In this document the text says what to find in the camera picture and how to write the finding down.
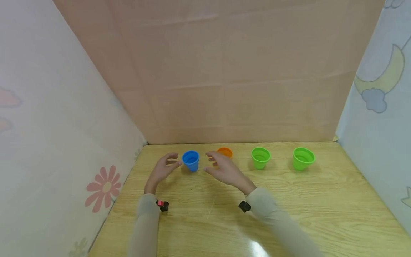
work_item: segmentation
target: cup rim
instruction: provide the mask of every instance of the cup rim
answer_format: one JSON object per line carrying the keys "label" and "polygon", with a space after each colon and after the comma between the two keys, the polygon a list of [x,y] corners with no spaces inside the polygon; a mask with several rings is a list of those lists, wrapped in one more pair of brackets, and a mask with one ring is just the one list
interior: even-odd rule
{"label": "cup rim", "polygon": [[[265,161],[257,160],[257,159],[254,157],[254,155],[253,155],[254,150],[257,150],[257,149],[258,149],[258,150],[263,150],[263,151],[267,152],[267,153],[268,153],[268,159],[265,160]],[[254,161],[259,162],[259,163],[267,163],[267,162],[271,159],[271,153],[270,153],[269,150],[265,149],[264,147],[256,147],[256,148],[254,148],[253,150],[251,150],[251,158],[253,158]]]}
{"label": "cup rim", "polygon": [[229,156],[230,158],[233,156],[233,151],[232,151],[230,148],[221,147],[221,148],[218,148],[218,149],[217,149],[217,152],[220,153],[220,152],[219,152],[220,150],[227,150],[227,151],[230,153],[230,156]]}
{"label": "cup rim", "polygon": [[[197,154],[197,159],[196,159],[194,162],[188,163],[188,162],[185,162],[185,161],[184,161],[184,156],[185,156],[186,154],[189,154],[189,153],[196,153],[196,154]],[[200,154],[199,154],[197,151],[193,151],[193,150],[187,151],[187,152],[185,152],[185,153],[181,156],[182,162],[183,162],[184,164],[186,164],[186,165],[194,164],[194,163],[198,162],[199,159],[200,159]]]}
{"label": "cup rim", "polygon": [[[305,161],[302,161],[302,160],[298,159],[297,156],[296,156],[296,150],[304,150],[306,153],[311,154],[312,157],[313,157],[313,158],[312,158],[312,161],[310,161],[310,162],[305,162]],[[298,160],[299,162],[304,163],[304,164],[312,164],[312,163],[315,161],[315,154],[314,154],[311,150],[309,150],[309,149],[307,149],[307,148],[305,148],[305,147],[297,147],[297,148],[295,148],[295,149],[293,150],[293,157],[294,157],[296,160]]]}

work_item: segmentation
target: plastic cup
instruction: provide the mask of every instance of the plastic cup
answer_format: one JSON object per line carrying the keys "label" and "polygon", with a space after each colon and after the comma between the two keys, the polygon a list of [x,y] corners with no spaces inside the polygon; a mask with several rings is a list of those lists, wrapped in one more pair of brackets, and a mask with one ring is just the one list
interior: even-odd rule
{"label": "plastic cup", "polygon": [[194,172],[199,169],[200,155],[198,152],[187,151],[182,155],[181,159],[190,171]]}
{"label": "plastic cup", "polygon": [[263,169],[270,160],[271,154],[267,149],[257,147],[251,151],[251,157],[253,158],[254,167],[256,169]]}
{"label": "plastic cup", "polygon": [[231,151],[230,148],[227,148],[227,147],[222,147],[218,149],[217,152],[227,156],[230,159],[233,157],[233,152]]}
{"label": "plastic cup", "polygon": [[304,147],[298,147],[293,151],[293,166],[296,170],[302,171],[315,161],[312,151]]}

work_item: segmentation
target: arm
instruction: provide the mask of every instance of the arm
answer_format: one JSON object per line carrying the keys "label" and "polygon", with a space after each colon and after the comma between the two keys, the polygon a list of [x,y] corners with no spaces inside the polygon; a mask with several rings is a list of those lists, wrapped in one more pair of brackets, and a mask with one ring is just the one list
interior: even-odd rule
{"label": "arm", "polygon": [[129,257],[155,257],[157,254],[157,230],[160,208],[154,194],[145,194],[139,201],[137,220],[129,248]]}
{"label": "arm", "polygon": [[160,207],[155,192],[158,184],[179,167],[177,153],[168,153],[154,167],[144,188],[144,195],[137,207],[137,220],[130,239],[128,257],[155,257],[157,255],[157,231]]}
{"label": "arm", "polygon": [[210,157],[209,161],[216,162],[213,165],[218,165],[219,169],[206,167],[204,170],[217,180],[243,192],[251,206],[251,212],[270,228],[289,253],[295,257],[323,256],[297,223],[285,211],[278,208],[267,190],[257,188],[228,157],[216,152],[206,154]]}
{"label": "arm", "polygon": [[292,256],[323,256],[314,242],[287,212],[279,209],[266,189],[257,188],[246,199],[251,205],[251,212],[271,230]]}

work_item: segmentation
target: beige sleeve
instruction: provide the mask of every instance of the beige sleeve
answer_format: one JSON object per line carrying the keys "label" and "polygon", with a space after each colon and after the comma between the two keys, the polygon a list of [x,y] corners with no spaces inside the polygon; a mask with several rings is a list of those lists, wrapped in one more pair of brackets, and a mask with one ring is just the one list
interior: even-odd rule
{"label": "beige sleeve", "polygon": [[128,257],[155,257],[160,207],[154,194],[144,194],[137,207],[137,220],[130,240]]}
{"label": "beige sleeve", "polygon": [[251,212],[278,238],[295,257],[323,256],[318,247],[291,217],[279,209],[271,194],[263,188],[246,197]]}

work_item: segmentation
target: left hand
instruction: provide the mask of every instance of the left hand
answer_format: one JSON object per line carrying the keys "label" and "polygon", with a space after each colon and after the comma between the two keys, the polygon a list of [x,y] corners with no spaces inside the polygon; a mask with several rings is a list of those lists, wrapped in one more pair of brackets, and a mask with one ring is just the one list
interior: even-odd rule
{"label": "left hand", "polygon": [[147,183],[145,184],[145,194],[155,194],[157,185],[162,180],[167,178],[173,172],[173,170],[181,166],[182,161],[176,161],[175,159],[177,158],[178,153],[167,153],[160,160],[158,160],[157,164],[150,174],[150,177],[147,180]]}

